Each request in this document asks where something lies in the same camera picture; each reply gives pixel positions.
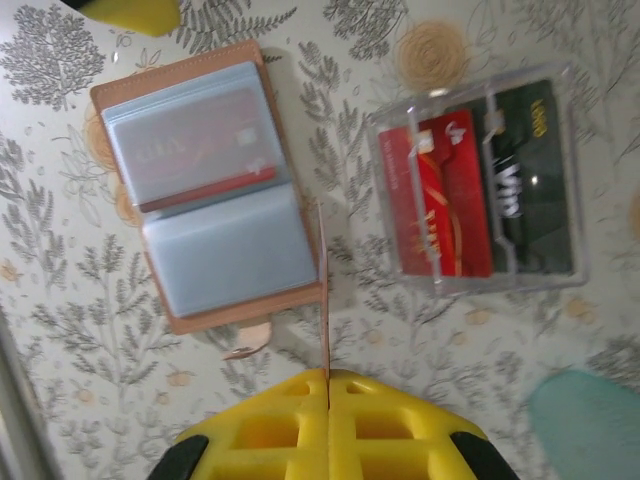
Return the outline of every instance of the card holder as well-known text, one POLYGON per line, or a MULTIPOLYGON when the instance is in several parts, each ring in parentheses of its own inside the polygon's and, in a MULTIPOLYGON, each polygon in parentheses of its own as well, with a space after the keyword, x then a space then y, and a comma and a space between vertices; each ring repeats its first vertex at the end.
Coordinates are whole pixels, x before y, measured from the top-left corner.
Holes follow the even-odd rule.
POLYGON ((443 297, 587 281, 572 77, 569 65, 548 63, 428 92, 369 117, 399 281, 443 297))
POLYGON ((96 86, 91 98, 118 174, 147 212, 145 256, 174 333, 321 301, 316 244, 255 41, 96 86), (214 109, 208 102, 222 103, 214 109), (229 108, 220 106, 225 102, 229 108), (241 105, 236 119, 231 105, 241 105), (208 127, 216 122, 212 132, 208 127), (254 131, 235 135, 247 125, 254 131), (184 168, 161 158, 162 168, 130 166, 132 155, 154 164, 149 155, 166 151, 164 145, 144 147, 151 150, 136 157, 140 138, 166 141, 176 132, 187 138, 187 151, 174 158, 185 161, 193 161, 198 140, 216 138, 210 161, 203 157, 184 168), (220 147, 229 138, 234 148, 220 147), (252 144, 259 148, 238 155, 238 148, 252 144), (256 152, 263 162, 255 162, 256 152))

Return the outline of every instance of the red card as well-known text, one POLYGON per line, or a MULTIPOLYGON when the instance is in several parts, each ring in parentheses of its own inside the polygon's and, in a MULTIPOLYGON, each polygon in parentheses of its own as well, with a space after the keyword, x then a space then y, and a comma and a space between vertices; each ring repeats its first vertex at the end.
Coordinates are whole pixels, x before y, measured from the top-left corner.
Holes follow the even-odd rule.
MULTIPOLYGON (((479 158, 471 114, 460 110, 419 124, 418 170, 432 251, 446 276, 493 272, 479 158)), ((430 275, 413 197, 407 127, 379 137, 402 270, 430 275)))
POLYGON ((266 182, 277 175, 279 152, 249 88, 141 116, 117 132, 132 184, 153 190, 149 212, 266 182))

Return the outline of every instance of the yellow object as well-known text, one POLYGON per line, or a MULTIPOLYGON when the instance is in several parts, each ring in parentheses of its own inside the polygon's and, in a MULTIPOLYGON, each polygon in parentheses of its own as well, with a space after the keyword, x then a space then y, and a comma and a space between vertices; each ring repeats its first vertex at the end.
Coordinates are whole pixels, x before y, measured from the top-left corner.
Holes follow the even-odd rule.
POLYGON ((317 369, 189 428, 177 441, 209 438, 190 480, 327 480, 327 433, 327 381, 317 369))
POLYGON ((178 0, 92 0, 78 11, 93 20, 153 37, 180 25, 178 0))
POLYGON ((209 439, 191 480, 475 480, 454 432, 486 438, 457 415, 352 372, 332 370, 327 391, 318 369, 201 422, 178 442, 209 439))

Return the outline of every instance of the leaf pattern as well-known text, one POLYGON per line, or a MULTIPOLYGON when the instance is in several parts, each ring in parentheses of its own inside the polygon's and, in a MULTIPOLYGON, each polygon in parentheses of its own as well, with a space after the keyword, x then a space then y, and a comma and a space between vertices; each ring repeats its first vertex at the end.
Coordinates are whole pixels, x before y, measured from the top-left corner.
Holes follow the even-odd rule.
POLYGON ((315 42, 300 43, 298 47, 303 58, 298 66, 307 78, 300 100, 307 116, 319 125, 309 138, 317 165, 313 172, 326 190, 341 189, 348 219, 358 216, 366 220, 373 197, 371 163, 360 154, 366 115, 351 107, 347 99, 342 100, 342 105, 335 105, 340 75, 333 57, 322 55, 315 42))
POLYGON ((13 140, 0 143, 0 196, 7 200, 2 221, 12 239, 9 245, 27 265, 38 265, 50 293, 54 286, 65 286, 64 239, 52 228, 53 192, 21 178, 24 167, 22 148, 13 140))
POLYGON ((182 343, 171 336, 156 314, 157 300, 142 290, 151 276, 140 267, 140 253, 132 256, 128 272, 124 258, 125 249, 115 235, 105 238, 102 251, 87 247, 76 267, 83 277, 97 284, 100 296, 89 303, 69 301, 55 311, 38 304, 32 313, 32 319, 48 332, 47 338, 61 343, 64 351, 73 355, 71 365, 76 370, 117 388, 121 409, 129 387, 143 384, 156 370, 159 362, 150 361, 149 354, 166 354, 182 343), (139 324, 125 324, 118 336, 115 325, 135 318, 140 319, 139 324))
POLYGON ((297 7, 270 16, 247 16, 250 0, 182 2, 182 25, 170 35, 190 55, 264 36, 289 20, 297 7))
POLYGON ((594 266, 583 288, 457 300, 398 282, 365 138, 367 113, 408 95, 395 43, 435 4, 183 0, 181 27, 153 39, 23 3, 0 6, 0 304, 66 478, 145 478, 190 425, 321 366, 318 305, 274 316, 272 344, 232 363, 221 357, 236 345, 234 326, 169 332, 138 232, 125 225, 139 218, 88 98, 98 82, 241 38, 268 47, 305 208, 323 205, 336 368, 469 418, 535 480, 557 478, 526 408, 545 376, 585 368, 640 392, 637 0, 442 10, 466 32, 470 77, 573 63, 594 266))

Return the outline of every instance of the black vip card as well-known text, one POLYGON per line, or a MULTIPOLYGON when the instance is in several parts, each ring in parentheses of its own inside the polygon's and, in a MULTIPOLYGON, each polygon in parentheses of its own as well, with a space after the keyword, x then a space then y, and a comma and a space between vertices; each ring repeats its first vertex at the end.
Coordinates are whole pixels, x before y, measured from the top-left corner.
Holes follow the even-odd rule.
MULTIPOLYGON (((504 121, 491 141, 493 169, 481 162, 485 189, 495 185, 505 236, 515 245, 522 273, 571 273, 571 237, 564 183, 558 108, 551 82, 542 80, 496 95, 504 121)), ((470 108, 478 150, 486 135, 484 99, 454 107, 470 108)), ((506 271, 504 250, 492 246, 494 268, 506 271)))

